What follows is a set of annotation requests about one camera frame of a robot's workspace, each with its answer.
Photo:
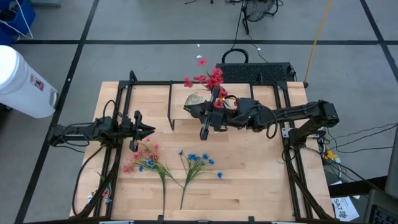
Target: white paper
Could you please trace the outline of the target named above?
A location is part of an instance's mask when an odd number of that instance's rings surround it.
[[[340,219],[340,221],[350,222],[359,217],[349,197],[332,198],[331,202],[335,206],[336,218]]]

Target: yellow cable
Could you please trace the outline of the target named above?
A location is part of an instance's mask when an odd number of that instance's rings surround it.
[[[326,17],[328,16],[329,9],[330,9],[330,6],[331,6],[331,2],[332,2],[332,0],[329,0],[328,6],[326,7],[325,13],[324,13],[324,15],[323,15],[323,19],[322,19],[322,21],[321,21],[321,26],[320,26],[319,29],[318,29],[318,34],[317,34],[317,36],[315,37],[315,40],[314,40],[314,42],[313,42],[312,50],[311,50],[311,54],[310,54],[310,59],[308,60],[308,65],[307,65],[307,72],[305,73],[304,83],[307,82],[307,79],[308,79],[308,71],[310,70],[310,67],[311,67],[311,61],[312,61],[313,51],[315,50],[315,46],[317,45],[319,36],[321,36],[321,30],[322,30],[323,24],[324,24],[325,21],[326,21]]]

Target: wooden table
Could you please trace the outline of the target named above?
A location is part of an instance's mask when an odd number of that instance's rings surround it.
[[[102,116],[104,104],[116,97],[118,82],[104,82],[99,93],[94,118]],[[250,97],[249,84],[224,84],[229,94]],[[203,154],[207,152],[214,160],[214,172],[224,173],[218,180],[214,175],[202,175],[190,183],[185,193],[183,210],[179,209],[182,189],[167,179],[165,220],[248,220],[254,216],[256,221],[294,220],[292,199],[286,165],[280,158],[282,140],[278,133],[274,139],[267,139],[265,131],[253,133],[245,129],[230,128],[225,133],[210,133],[207,141],[200,141],[199,120],[192,119],[182,106],[189,94],[198,92],[204,99],[210,92],[201,85],[185,88],[174,84],[170,116],[175,119],[172,131],[167,119],[169,86],[134,86],[131,97],[129,117],[134,111],[142,113],[144,124],[156,127],[150,135],[153,143],[160,145],[160,160],[167,161],[174,177],[182,184],[185,171],[181,165],[178,151]],[[305,104],[307,97],[302,83],[288,83],[292,106]],[[271,109],[276,108],[274,91],[270,86],[254,86],[255,99]],[[112,114],[111,104],[106,114]],[[296,121],[299,127],[305,120]],[[113,220],[156,220],[162,214],[162,184],[155,172],[144,171],[132,174],[123,173],[125,158],[132,156],[128,148],[130,139],[124,140],[122,161],[116,184],[111,218]],[[307,146],[317,148],[315,140],[308,140]],[[99,148],[99,143],[91,143],[85,159]],[[98,187],[97,172],[103,166],[103,150],[92,159],[81,174],[76,196],[76,209],[80,211],[87,203],[87,196]],[[333,208],[326,184],[322,161],[317,153],[301,150],[305,176],[309,191],[325,211],[334,217]],[[305,217],[302,194],[297,188],[301,217]]]

